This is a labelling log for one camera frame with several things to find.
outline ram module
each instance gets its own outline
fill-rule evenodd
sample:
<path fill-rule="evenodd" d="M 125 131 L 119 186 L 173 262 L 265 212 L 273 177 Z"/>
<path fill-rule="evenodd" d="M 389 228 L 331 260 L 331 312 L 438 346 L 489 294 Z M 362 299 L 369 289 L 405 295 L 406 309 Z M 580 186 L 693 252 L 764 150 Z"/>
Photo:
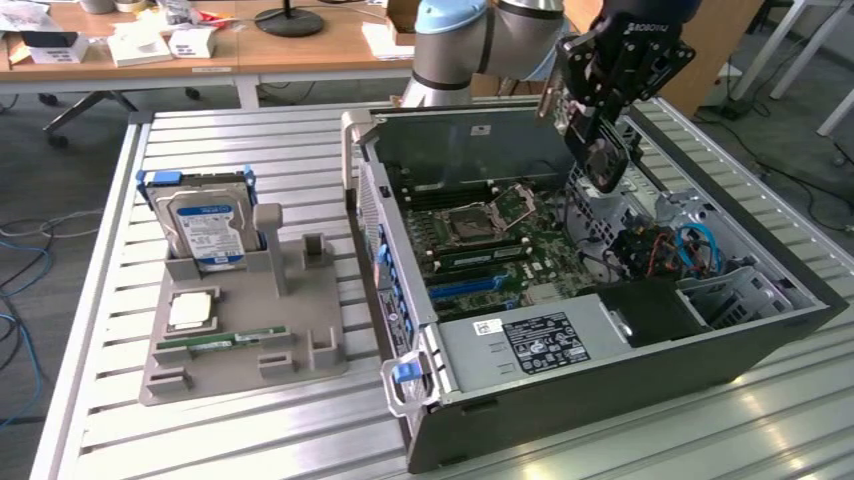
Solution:
<path fill-rule="evenodd" d="M 231 350 L 261 343 L 261 341 L 279 333 L 287 333 L 287 327 L 259 328 L 238 333 L 215 333 L 199 337 L 166 340 L 158 343 L 158 350 L 187 347 L 191 352 L 214 352 Z"/>
<path fill-rule="evenodd" d="M 513 262 L 528 258 L 532 251 L 533 249 L 528 245 L 511 245 L 442 254 L 434 259 L 434 271 L 445 272 Z"/>

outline motherboard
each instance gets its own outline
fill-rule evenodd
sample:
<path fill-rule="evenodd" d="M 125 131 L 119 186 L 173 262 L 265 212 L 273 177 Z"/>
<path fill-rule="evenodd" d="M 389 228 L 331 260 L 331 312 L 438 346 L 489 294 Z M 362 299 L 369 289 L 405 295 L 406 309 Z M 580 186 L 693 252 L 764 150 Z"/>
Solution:
<path fill-rule="evenodd" d="M 521 183 L 407 197 L 405 225 L 439 321 L 560 301 L 597 283 L 553 197 Z"/>

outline red wire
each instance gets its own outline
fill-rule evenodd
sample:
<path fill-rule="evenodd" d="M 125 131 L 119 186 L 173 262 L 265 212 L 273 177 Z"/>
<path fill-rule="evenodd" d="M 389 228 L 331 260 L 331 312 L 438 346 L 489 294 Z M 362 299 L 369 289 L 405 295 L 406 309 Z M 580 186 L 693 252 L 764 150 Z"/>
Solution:
<path fill-rule="evenodd" d="M 668 238 L 666 233 L 660 233 L 658 237 L 656 237 L 656 243 L 653 244 L 653 254 L 650 255 L 650 267 L 646 269 L 646 276 L 653 275 L 653 266 L 656 265 L 656 254 L 658 253 L 658 246 L 661 245 L 661 241 Z"/>

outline table leg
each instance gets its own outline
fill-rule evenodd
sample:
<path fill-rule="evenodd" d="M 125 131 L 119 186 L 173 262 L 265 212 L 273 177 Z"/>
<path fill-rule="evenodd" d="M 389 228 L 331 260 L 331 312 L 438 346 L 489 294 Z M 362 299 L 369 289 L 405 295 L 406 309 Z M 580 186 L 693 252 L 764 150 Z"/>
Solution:
<path fill-rule="evenodd" d="M 846 2 L 842 3 L 842 5 L 840 6 L 834 14 L 830 16 L 830 18 L 828 18 L 828 21 L 816 32 L 816 35 L 813 35 L 813 39 L 810 40 L 810 43 L 804 49 L 804 52 L 801 52 L 801 55 L 798 56 L 798 60 L 796 60 L 796 63 L 792 64 L 792 67 L 789 67 L 789 70 L 786 71 L 786 75 L 784 75 L 784 79 L 777 84 L 777 87 L 774 87 L 774 91 L 772 92 L 772 98 L 774 100 L 780 100 L 780 98 L 786 93 L 786 90 L 789 89 L 792 82 L 796 81 L 796 78 L 804 71 L 806 64 L 810 62 L 813 55 L 816 55 L 816 51 L 818 50 L 818 47 L 824 45 L 825 40 L 828 39 L 834 29 L 837 28 L 837 25 L 840 25 L 840 22 L 845 18 L 845 15 L 848 14 L 852 8 L 852 4 L 854 4 L 854 0 L 848 0 Z"/>
<path fill-rule="evenodd" d="M 745 96 L 745 93 L 748 93 L 748 90 L 750 89 L 750 85 L 753 84 L 754 80 L 760 76 L 760 73 L 762 73 L 762 69 L 765 68 L 765 65 L 769 63 L 769 60 L 772 59 L 772 55 L 774 55 L 774 52 L 780 48 L 780 45 L 784 42 L 784 38 L 786 38 L 786 34 L 792 30 L 792 27 L 794 26 L 796 21 L 801 17 L 801 14 L 804 13 L 806 7 L 808 7 L 806 0 L 797 0 L 796 4 L 789 9 L 789 13 L 784 18 L 784 21 L 780 22 L 780 26 L 774 30 L 774 33 L 772 34 L 772 38 L 769 38 L 769 41 L 765 43 L 765 46 L 760 51 L 760 55 L 757 55 L 757 58 L 750 64 L 748 73 L 745 73 L 745 76 L 738 82 L 738 85 L 736 85 L 736 90 L 733 91 L 733 95 L 732 95 L 734 100 L 740 100 Z"/>
<path fill-rule="evenodd" d="M 840 125 L 840 122 L 852 110 L 854 110 L 854 90 L 852 90 L 849 96 L 845 97 L 845 100 L 842 100 L 842 103 L 830 114 L 830 117 L 828 117 L 828 120 L 825 120 L 825 123 L 822 123 L 822 126 L 818 128 L 817 133 L 822 137 L 830 135 L 830 132 L 837 128 L 837 125 Z"/>
<path fill-rule="evenodd" d="M 90 108 L 93 108 L 105 98 L 107 98 L 107 92 L 91 92 L 86 97 L 80 99 L 78 103 L 75 103 L 74 107 L 66 110 L 59 115 L 59 117 L 56 117 L 54 121 L 51 121 L 51 123 L 42 129 L 44 133 L 47 133 L 48 135 L 54 134 L 54 132 L 59 130 L 63 125 L 78 118 L 78 116 Z"/>
<path fill-rule="evenodd" d="M 259 83 L 258 75 L 241 75 L 235 78 L 238 98 L 241 99 L 241 108 L 243 110 L 258 110 L 262 107 L 257 90 Z"/>

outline desk leg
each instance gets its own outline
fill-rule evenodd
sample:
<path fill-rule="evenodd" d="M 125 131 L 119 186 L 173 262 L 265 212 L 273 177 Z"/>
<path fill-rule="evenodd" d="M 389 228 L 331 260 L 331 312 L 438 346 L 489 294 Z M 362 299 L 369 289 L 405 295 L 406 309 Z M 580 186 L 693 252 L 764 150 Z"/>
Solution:
<path fill-rule="evenodd" d="M 822 123 L 822 126 L 818 128 L 818 134 L 822 137 L 830 135 L 830 132 L 837 128 L 837 125 L 840 125 L 840 122 L 852 110 L 854 110 L 854 90 L 852 90 L 849 96 L 845 97 L 845 100 L 842 100 L 842 103 L 830 114 L 830 117 L 828 117 L 828 120 L 825 120 L 825 123 Z"/>
<path fill-rule="evenodd" d="M 789 13 L 784 18 L 784 21 L 780 22 L 780 26 L 774 30 L 774 33 L 772 34 L 772 38 L 769 38 L 769 41 L 765 43 L 765 46 L 760 51 L 760 55 L 757 55 L 757 58 L 750 64 L 748 73 L 745 73 L 745 76 L 738 82 L 738 85 L 736 85 L 736 90 L 733 91 L 734 100 L 740 100 L 745 96 L 745 93 L 748 93 L 748 90 L 750 89 L 750 85 L 753 85 L 753 82 L 760 76 L 760 73 L 762 73 L 762 69 L 765 68 L 765 65 L 769 63 L 769 60 L 772 59 L 772 55 L 774 55 L 774 52 L 780 48 L 780 44 L 784 42 L 784 38 L 786 38 L 786 34 L 789 33 L 789 30 L 792 30 L 792 27 L 798 21 L 801 14 L 806 10 L 806 7 L 808 7 L 806 0 L 797 0 L 796 4 L 789 9 Z"/>
<path fill-rule="evenodd" d="M 235 86 L 238 87 L 238 98 L 241 99 L 241 108 L 243 110 L 258 110 L 262 108 L 258 102 L 258 75 L 241 75 L 235 78 Z"/>
<path fill-rule="evenodd" d="M 772 92 L 772 98 L 774 100 L 780 100 L 780 98 L 786 93 L 792 82 L 796 81 L 796 78 L 798 78 L 798 75 L 804 71 L 806 64 L 810 62 L 813 55 L 816 55 L 818 47 L 825 44 L 825 40 L 828 40 L 828 37 L 837 28 L 837 25 L 840 25 L 840 22 L 845 18 L 845 15 L 848 14 L 853 3 L 854 0 L 848 0 L 842 3 L 834 14 L 830 16 L 822 27 L 816 32 L 816 35 L 813 35 L 813 40 L 810 40 L 810 43 L 804 49 L 804 52 L 801 52 L 798 60 L 796 60 L 796 63 L 792 64 L 792 67 L 789 67 L 789 70 L 786 71 L 786 75 L 784 75 L 784 79 L 777 84 L 777 87 L 774 87 L 774 91 Z"/>

